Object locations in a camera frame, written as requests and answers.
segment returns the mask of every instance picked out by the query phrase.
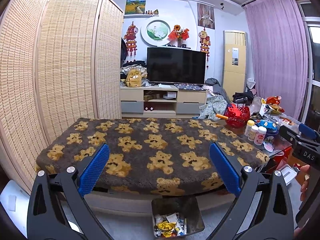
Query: chinese new year decoration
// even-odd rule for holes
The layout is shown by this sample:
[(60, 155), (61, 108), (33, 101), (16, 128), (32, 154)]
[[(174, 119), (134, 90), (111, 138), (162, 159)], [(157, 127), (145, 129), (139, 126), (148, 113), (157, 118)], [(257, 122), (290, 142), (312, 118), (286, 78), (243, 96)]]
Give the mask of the chinese new year decoration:
[(203, 31), (199, 32), (199, 37), (200, 37), (200, 51), (206, 53), (207, 55), (207, 63), (209, 62), (209, 57), (210, 57), (210, 53), (209, 53), (209, 46), (211, 45), (210, 42), (210, 37), (208, 36), (207, 32), (205, 31), (205, 28), (203, 28)]
[(137, 41), (136, 41), (136, 33), (138, 32), (138, 28), (133, 24), (128, 27), (127, 34), (124, 36), (124, 39), (127, 41), (125, 44), (127, 45), (128, 55), (130, 52), (130, 59), (132, 58), (132, 52), (134, 52), (133, 56), (136, 57), (137, 50)]
[(189, 38), (188, 29), (182, 29), (180, 25), (175, 25), (172, 32), (168, 35), (170, 40), (178, 40), (178, 47), (181, 47), (182, 40)]

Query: white bottle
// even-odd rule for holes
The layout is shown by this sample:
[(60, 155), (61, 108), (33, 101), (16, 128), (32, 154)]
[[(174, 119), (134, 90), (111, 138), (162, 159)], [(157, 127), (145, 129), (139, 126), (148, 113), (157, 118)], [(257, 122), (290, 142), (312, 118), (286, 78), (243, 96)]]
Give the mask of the white bottle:
[(256, 134), (256, 137), (254, 138), (254, 144), (261, 145), (264, 140), (264, 137), (266, 136), (266, 133), (267, 133), (267, 128), (260, 126)]
[(254, 121), (249, 120), (249, 121), (247, 122), (247, 126), (246, 126), (245, 131), (244, 131), (244, 135), (245, 135), (245, 136), (249, 136), (249, 133), (250, 133), (250, 131), (251, 131), (251, 127), (252, 127), (252, 126), (254, 126)]
[(248, 136), (249, 141), (254, 141), (254, 138), (256, 137), (257, 131), (258, 131), (258, 126), (254, 125), (251, 127), (251, 130), (250, 130), (249, 136)]

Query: gray floor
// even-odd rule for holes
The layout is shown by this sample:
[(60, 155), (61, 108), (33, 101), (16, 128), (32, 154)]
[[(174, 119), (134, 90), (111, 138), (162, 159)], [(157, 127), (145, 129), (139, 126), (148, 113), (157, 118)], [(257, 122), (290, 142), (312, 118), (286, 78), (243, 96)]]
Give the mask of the gray floor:
[[(293, 216), (295, 217), (299, 211), (300, 201), (300, 185), (296, 180), (293, 180), (288, 186), (289, 194), (292, 202)], [(252, 220), (252, 216), (255, 212), (259, 201), (259, 195), (255, 196), (252, 202), (252, 206), (244, 220), (239, 232), (246, 230)], [(206, 210), (201, 212), (202, 218), (205, 224), (204, 231), (197, 233), (192, 236), (188, 236), (186, 240), (205, 240), (207, 236), (215, 229), (218, 223), (221, 221), (231, 203)], [(68, 210), (65, 210), (69, 221), (76, 223), (73, 216)], [(151, 217), (128, 217), (119, 215), (110, 215), (102, 212), (94, 212), (97, 219), (104, 226), (104, 228), (110, 233), (115, 240), (126, 239), (126, 240), (151, 240), (154, 239), (152, 230), (152, 218)]]

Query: flower bouquet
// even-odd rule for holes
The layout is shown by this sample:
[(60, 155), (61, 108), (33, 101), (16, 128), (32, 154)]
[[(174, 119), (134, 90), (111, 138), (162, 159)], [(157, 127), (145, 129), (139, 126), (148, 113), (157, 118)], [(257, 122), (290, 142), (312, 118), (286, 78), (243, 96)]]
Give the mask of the flower bouquet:
[(186, 40), (187, 38), (189, 38), (189, 34), (188, 34), (189, 29), (182, 29), (180, 27), (180, 25), (175, 25), (173, 27), (172, 32), (168, 35), (168, 38), (171, 40), (178, 40), (178, 47), (181, 48), (182, 45), (182, 40)]

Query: circular frame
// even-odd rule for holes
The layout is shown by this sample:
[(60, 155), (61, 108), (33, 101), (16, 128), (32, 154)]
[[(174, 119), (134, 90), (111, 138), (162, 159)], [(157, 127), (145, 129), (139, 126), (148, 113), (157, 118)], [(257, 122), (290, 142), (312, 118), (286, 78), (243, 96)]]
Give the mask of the circular frame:
[[(163, 38), (161, 40), (154, 40), (149, 37), (149, 35), (147, 33), (147, 29), (152, 22), (162, 22), (165, 25), (167, 25), (168, 33), (165, 38)], [(176, 22), (175, 19), (172, 19), (171, 17), (161, 17), (161, 16), (158, 17), (158, 16), (156, 16), (156, 17), (147, 18), (146, 21), (141, 26), (141, 29), (140, 29), (141, 36), (147, 43), (149, 43), (153, 46), (164, 46), (171, 41), (168, 39), (168, 35), (173, 30), (175, 22)]]

